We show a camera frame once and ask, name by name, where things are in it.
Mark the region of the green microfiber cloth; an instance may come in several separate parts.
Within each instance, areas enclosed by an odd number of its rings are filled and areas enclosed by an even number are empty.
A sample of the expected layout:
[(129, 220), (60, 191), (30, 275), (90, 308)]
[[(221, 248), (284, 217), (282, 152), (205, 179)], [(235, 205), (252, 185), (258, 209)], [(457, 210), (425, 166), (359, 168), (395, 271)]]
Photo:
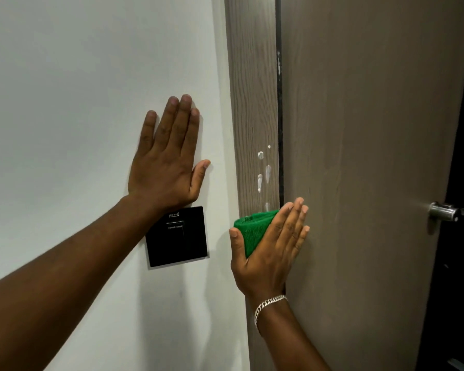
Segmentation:
[(249, 258), (262, 240), (266, 230), (279, 210), (255, 213), (234, 221), (244, 239), (245, 257)]

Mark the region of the person's right hand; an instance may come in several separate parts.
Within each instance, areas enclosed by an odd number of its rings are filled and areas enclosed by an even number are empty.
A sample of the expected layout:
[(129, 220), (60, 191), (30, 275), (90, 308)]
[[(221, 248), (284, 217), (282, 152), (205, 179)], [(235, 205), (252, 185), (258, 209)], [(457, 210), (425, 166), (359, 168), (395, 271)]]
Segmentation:
[[(290, 251), (278, 248), (278, 238), (291, 203), (286, 203), (273, 218), (247, 264), (243, 268), (231, 268), (237, 287), (251, 307), (283, 293), (293, 263), (290, 262)], [(305, 225), (309, 208), (304, 204), (303, 209)]]

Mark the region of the grey wooden door frame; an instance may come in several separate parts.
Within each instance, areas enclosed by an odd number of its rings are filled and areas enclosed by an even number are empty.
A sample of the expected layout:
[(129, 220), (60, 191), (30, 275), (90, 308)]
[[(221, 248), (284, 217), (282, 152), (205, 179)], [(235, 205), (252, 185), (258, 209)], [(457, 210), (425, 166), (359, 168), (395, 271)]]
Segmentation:
[(279, 0), (225, 0), (239, 216), (259, 213), (257, 153), (272, 145), (270, 210), (284, 203)]

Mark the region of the black key card switch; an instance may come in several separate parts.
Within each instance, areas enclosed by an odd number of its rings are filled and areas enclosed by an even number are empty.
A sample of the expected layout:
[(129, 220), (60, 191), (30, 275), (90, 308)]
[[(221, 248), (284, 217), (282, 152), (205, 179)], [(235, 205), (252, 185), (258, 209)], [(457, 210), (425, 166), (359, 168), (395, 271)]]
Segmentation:
[(204, 209), (186, 207), (165, 214), (145, 236), (150, 268), (208, 257)]

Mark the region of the person's right forearm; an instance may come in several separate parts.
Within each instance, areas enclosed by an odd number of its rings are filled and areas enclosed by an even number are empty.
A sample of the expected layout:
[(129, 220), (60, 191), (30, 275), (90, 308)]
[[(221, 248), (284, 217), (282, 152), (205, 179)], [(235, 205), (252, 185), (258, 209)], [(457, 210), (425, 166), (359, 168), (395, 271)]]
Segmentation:
[(287, 299), (264, 306), (256, 326), (276, 371), (331, 371), (297, 321)]

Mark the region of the white foam smear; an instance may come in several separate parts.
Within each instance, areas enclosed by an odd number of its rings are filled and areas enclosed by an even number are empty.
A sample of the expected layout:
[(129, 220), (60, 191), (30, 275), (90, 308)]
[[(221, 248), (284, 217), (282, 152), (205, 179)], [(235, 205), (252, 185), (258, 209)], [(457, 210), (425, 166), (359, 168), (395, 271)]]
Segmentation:
[(271, 178), (271, 152), (272, 145), (265, 145), (258, 153), (259, 170), (257, 176), (257, 191), (259, 196), (259, 212), (268, 212), (270, 210), (270, 178)]

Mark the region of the person's left forearm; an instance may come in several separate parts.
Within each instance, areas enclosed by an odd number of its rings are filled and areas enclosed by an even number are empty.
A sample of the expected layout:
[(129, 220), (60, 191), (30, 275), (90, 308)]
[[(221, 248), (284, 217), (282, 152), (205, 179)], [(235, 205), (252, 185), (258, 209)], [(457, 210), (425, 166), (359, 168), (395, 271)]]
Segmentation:
[(101, 289), (169, 207), (129, 194), (0, 279), (0, 371), (43, 371)]

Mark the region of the grey wooden door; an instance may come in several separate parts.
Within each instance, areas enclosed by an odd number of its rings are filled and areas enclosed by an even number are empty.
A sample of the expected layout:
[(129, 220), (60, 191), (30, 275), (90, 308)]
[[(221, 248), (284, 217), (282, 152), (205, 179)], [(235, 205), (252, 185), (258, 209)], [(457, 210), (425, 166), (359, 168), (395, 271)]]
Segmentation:
[(414, 371), (464, 88), (464, 0), (281, 0), (289, 303), (333, 371)]

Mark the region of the person's left hand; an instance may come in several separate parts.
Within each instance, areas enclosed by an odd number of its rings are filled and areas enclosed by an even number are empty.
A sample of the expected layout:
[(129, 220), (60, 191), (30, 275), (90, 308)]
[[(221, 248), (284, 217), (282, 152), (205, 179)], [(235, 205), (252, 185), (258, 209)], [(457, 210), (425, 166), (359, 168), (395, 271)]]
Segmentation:
[(173, 153), (167, 149), (166, 107), (167, 104), (160, 117), (157, 115), (151, 150), (139, 151), (137, 146), (128, 184), (129, 197), (155, 218), (195, 202), (190, 200), (190, 182), (192, 171), (198, 163), (194, 158), (200, 111), (192, 100), (184, 143), (180, 152)]

